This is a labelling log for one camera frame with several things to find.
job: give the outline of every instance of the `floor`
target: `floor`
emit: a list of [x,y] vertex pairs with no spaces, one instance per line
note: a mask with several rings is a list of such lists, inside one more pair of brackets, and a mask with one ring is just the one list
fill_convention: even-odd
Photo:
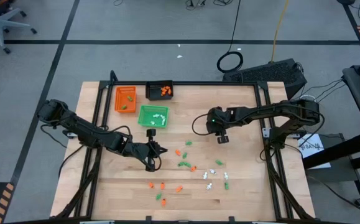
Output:
[[[119,6],[113,0],[17,0],[12,5],[27,13],[13,21],[31,24],[38,34],[11,29],[5,37],[12,53],[0,48],[0,182],[16,182],[5,222],[50,215],[64,151],[40,131],[33,117],[44,99],[65,101],[74,110],[81,83],[107,80],[110,70],[120,80],[222,79],[216,61],[229,47],[238,1],[225,7],[212,3],[207,0],[205,7],[193,11],[185,9],[184,1],[164,0],[123,0]],[[245,44],[232,49],[243,54],[243,68],[270,60],[268,40],[274,37],[284,4],[241,2],[234,39]],[[360,25],[358,10],[350,10],[351,20]],[[358,36],[336,0],[290,0],[278,40],[288,41],[278,41],[275,60],[300,62],[306,89],[337,80],[342,69],[360,64]],[[228,58],[223,63],[229,68],[237,61]],[[360,134],[360,114],[346,87],[322,101],[321,112],[326,123],[320,133],[343,133],[345,138]],[[53,135],[66,140],[58,131]],[[19,159],[25,163],[16,169]],[[22,172],[12,179],[14,169]],[[360,223],[359,210],[326,188],[309,184],[318,218]],[[352,182],[330,185],[350,200],[358,198]]]

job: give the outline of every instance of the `chair wheel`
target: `chair wheel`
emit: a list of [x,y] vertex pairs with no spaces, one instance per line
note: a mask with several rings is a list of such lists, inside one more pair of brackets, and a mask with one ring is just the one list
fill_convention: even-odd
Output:
[[5,49],[3,49],[3,50],[4,50],[4,52],[5,52],[6,54],[10,54],[10,53],[11,53],[10,49],[8,49],[7,47],[6,47]]

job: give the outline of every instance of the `yellow cable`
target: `yellow cable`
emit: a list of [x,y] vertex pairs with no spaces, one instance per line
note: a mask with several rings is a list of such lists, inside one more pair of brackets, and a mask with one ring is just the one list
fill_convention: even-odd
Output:
[[279,27],[280,27],[280,23],[282,22],[282,18],[286,12],[286,8],[287,8],[287,4],[289,3],[289,0],[286,0],[286,3],[285,3],[285,8],[284,10],[282,11],[281,15],[280,15],[280,18],[279,18],[279,22],[278,22],[278,25],[277,25],[277,30],[275,30],[275,37],[274,37],[274,44],[273,44],[273,47],[272,47],[272,56],[271,56],[271,62],[274,62],[274,55],[275,55],[275,44],[276,44],[276,41],[277,41],[277,34],[278,34],[278,30],[279,30]]

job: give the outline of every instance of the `black floor stripe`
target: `black floor stripe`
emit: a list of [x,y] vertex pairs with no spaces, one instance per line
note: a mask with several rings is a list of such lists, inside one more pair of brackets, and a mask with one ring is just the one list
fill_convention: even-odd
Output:
[[27,157],[28,152],[29,152],[30,144],[31,144],[31,142],[33,140],[33,137],[35,135],[35,131],[36,131],[37,123],[38,123],[38,119],[36,117],[36,112],[43,105],[44,101],[47,98],[47,94],[48,94],[48,91],[50,90],[51,83],[52,83],[54,75],[55,75],[55,71],[56,71],[58,63],[60,61],[62,50],[63,50],[63,47],[65,46],[65,40],[68,38],[69,30],[70,30],[70,27],[72,25],[73,18],[75,17],[76,10],[77,10],[78,5],[79,5],[79,1],[80,0],[75,0],[74,3],[73,3],[72,10],[70,11],[70,14],[69,14],[69,17],[68,17],[68,20],[67,20],[67,24],[66,24],[65,29],[63,31],[63,34],[62,34],[60,43],[58,45],[57,51],[55,53],[53,62],[51,64],[50,71],[48,72],[47,79],[45,81],[45,84],[44,84],[44,87],[43,87],[43,90],[42,90],[42,94],[40,95],[39,102],[37,103],[36,111],[35,111],[35,114],[34,114],[34,116],[32,118],[32,122],[30,124],[28,133],[26,135],[24,145],[22,146],[21,153],[19,154],[19,158],[18,158],[16,167],[15,167],[14,172],[12,174],[11,183],[13,183],[15,186],[18,183],[19,177],[21,176],[21,172],[22,172],[22,169],[24,168],[25,160],[26,160],[26,157]]
[[[61,40],[5,40],[5,44],[60,44]],[[141,45],[141,44],[230,44],[231,40],[65,40],[64,44]],[[273,40],[234,40],[234,44],[272,45]],[[358,40],[277,40],[277,45],[360,45]]]
[[358,32],[358,28],[357,28],[358,25],[356,24],[353,13],[351,13],[351,10],[349,10],[349,6],[343,5],[343,7],[344,7],[344,10],[346,11],[349,22],[351,23],[351,25],[352,25],[352,27],[354,29],[354,32],[355,32],[355,34],[358,37],[358,40],[360,42],[360,35],[359,35],[359,32]]

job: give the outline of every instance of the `black metal frame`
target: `black metal frame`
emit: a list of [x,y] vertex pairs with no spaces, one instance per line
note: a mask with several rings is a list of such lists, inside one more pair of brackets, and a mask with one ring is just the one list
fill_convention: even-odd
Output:
[[[111,72],[111,79],[109,81],[100,81],[98,86],[98,93],[96,98],[96,104],[95,104],[95,110],[93,115],[93,124],[97,124],[98,122],[98,114],[101,109],[101,101],[102,101],[102,95],[104,90],[107,88],[108,92],[106,95],[105,100],[105,106],[104,106],[104,112],[102,117],[102,127],[106,127],[107,121],[108,121],[108,114],[109,114],[109,107],[110,107],[110,101],[112,97],[113,92],[113,86],[114,85],[145,85],[146,81],[118,81],[116,78],[114,72]],[[263,88],[264,90],[264,97],[266,104],[270,104],[270,98],[269,98],[269,92],[266,82],[244,82],[244,83],[227,83],[227,82],[206,82],[206,81],[173,81],[173,85],[223,85],[223,86],[253,86],[254,87],[254,93],[256,96],[256,105],[262,106],[261,103],[261,96],[259,92],[259,87]],[[265,121],[263,119],[260,119],[260,126],[261,126],[261,136],[264,143],[264,151],[265,151],[265,157],[270,158],[270,147],[267,144],[267,141],[265,141],[264,136],[262,134],[262,128],[265,128]],[[274,127],[275,122],[273,119],[270,119],[270,126]],[[87,177],[89,177],[91,174],[88,174],[88,170],[90,168],[90,161],[91,161],[91,155],[92,150],[94,149],[87,149],[85,161],[83,164],[83,171],[81,174],[81,180],[80,185],[84,185],[86,182]],[[86,209],[86,215],[80,216],[81,206],[82,206],[82,199],[83,199],[83,193],[81,199],[78,201],[75,207],[74,217],[55,217],[53,219],[49,220],[39,220],[39,221],[30,221],[27,223],[78,223],[83,221],[90,221],[91,220],[91,214],[93,211],[93,205],[95,200],[95,193],[96,193],[96,184],[98,182],[98,172],[99,172],[99,163],[101,161],[101,154],[102,154],[102,148],[95,149],[96,155],[95,155],[95,163],[93,164],[93,168],[97,166],[95,169],[95,172],[93,175],[95,175],[91,181],[91,187],[90,187],[90,196],[87,203],[87,209]],[[282,160],[282,156],[280,153],[280,150],[276,150],[275,156],[277,159],[277,167],[279,170],[279,175],[281,180],[283,181],[284,185],[287,187],[286,183],[286,177],[285,177],[285,171],[284,171],[284,164]],[[269,165],[272,165],[272,160],[267,159],[266,160],[267,167]],[[277,184],[275,183],[274,179],[269,176],[269,183],[271,188],[271,194],[272,194],[272,204],[274,208],[275,213],[275,222],[287,222],[287,223],[334,223],[334,222],[321,222],[318,220],[300,220],[300,219],[294,219],[293,218],[293,212],[292,212],[292,206],[290,205],[290,202],[284,197],[285,200],[285,208],[287,213],[287,218],[284,218],[280,214],[280,204],[278,199],[278,193],[277,193]],[[134,221],[124,221],[124,220],[115,220],[115,223],[200,223],[200,224],[210,224],[210,223],[247,223],[250,224],[252,222],[237,222],[235,221],[234,217],[228,217],[228,221],[223,222],[206,222],[206,221],[152,221],[151,216],[146,216],[145,220],[134,220]]]

